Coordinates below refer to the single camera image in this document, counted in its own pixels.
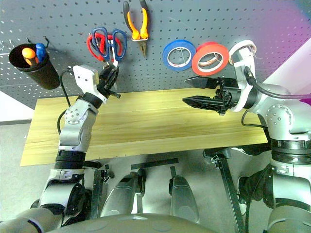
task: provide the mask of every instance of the wooden board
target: wooden board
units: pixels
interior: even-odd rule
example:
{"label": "wooden board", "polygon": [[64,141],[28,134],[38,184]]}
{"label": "wooden board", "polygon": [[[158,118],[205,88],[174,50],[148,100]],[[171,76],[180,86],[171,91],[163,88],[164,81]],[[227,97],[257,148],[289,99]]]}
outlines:
{"label": "wooden board", "polygon": [[[241,125],[242,112],[219,116],[182,101],[214,94],[215,90],[187,88],[123,93],[119,100],[110,97],[99,109],[86,160],[266,142],[262,129]],[[21,166],[54,163],[56,122],[66,108],[65,98],[37,101]],[[249,114],[246,123],[259,124],[258,117]]]}

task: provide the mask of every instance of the red-handled scissors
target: red-handled scissors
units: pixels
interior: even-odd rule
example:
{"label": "red-handled scissors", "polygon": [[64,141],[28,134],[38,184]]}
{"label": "red-handled scissors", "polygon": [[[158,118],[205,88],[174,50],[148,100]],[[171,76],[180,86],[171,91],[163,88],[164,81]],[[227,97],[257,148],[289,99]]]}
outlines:
{"label": "red-handled scissors", "polygon": [[[101,33],[95,33],[96,39],[97,41],[100,41],[99,44],[99,50],[101,53],[105,54],[105,35],[101,34]],[[98,52],[95,50],[94,45],[92,44],[92,35],[89,35],[87,40],[86,40],[86,45],[87,48],[89,50],[89,52],[100,62],[104,62],[104,58],[102,55],[98,54]],[[112,40],[112,35],[108,35],[108,40]],[[121,41],[116,37],[116,42],[118,44],[118,56],[121,56],[122,54],[122,43]]]}

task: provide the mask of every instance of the blue-handled scissors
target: blue-handled scissors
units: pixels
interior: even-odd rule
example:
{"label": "blue-handled scissors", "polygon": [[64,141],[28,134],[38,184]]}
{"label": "blue-handled scissors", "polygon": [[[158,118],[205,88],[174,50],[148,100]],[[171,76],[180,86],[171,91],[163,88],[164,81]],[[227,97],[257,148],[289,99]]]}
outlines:
{"label": "blue-handled scissors", "polygon": [[[99,48],[99,43],[97,41],[97,38],[95,36],[95,33],[99,33],[101,32],[104,36],[105,36],[105,51],[104,53],[101,52],[100,48]],[[118,51],[118,48],[117,48],[117,42],[116,42],[116,34],[117,33],[120,33],[123,38],[124,38],[124,45],[123,45],[123,51],[121,53],[121,55],[119,56],[117,51]],[[121,61],[121,59],[124,57],[125,55],[125,52],[126,52],[126,48],[127,48],[127,44],[126,44],[126,33],[124,31],[121,31],[119,29],[113,29],[112,30],[112,40],[109,40],[108,38],[108,32],[107,32],[107,29],[104,28],[104,27],[99,27],[99,28],[94,28],[92,30],[92,44],[94,45],[94,48],[95,50],[101,55],[103,56],[103,58],[106,60],[106,61],[110,61],[110,49],[109,48],[112,48],[112,53],[113,53],[113,65],[115,67],[118,66],[118,62]]]}

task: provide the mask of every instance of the blue tape roll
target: blue tape roll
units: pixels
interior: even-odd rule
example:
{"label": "blue tape roll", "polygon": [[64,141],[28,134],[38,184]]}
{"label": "blue tape roll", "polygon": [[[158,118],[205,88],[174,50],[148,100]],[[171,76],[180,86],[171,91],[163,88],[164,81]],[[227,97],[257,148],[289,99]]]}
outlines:
{"label": "blue tape roll", "polygon": [[[183,64],[173,64],[169,61],[169,55],[170,52],[172,52],[174,49],[178,47],[184,47],[189,53],[190,57],[189,59],[183,63]],[[175,40],[171,43],[169,43],[167,46],[165,46],[163,50],[163,63],[170,69],[174,71],[182,71],[185,69],[188,69],[191,67],[191,62],[193,59],[193,56],[196,53],[195,46],[188,40]]]}

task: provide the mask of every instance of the white wall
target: white wall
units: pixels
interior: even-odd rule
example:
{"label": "white wall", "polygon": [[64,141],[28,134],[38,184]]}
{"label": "white wall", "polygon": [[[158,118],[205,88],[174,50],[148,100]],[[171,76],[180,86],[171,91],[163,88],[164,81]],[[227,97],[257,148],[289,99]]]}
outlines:
{"label": "white wall", "polygon": [[311,93],[311,38],[264,83],[284,86],[292,94]]}
{"label": "white wall", "polygon": [[32,119],[34,110],[0,91],[0,121]]}

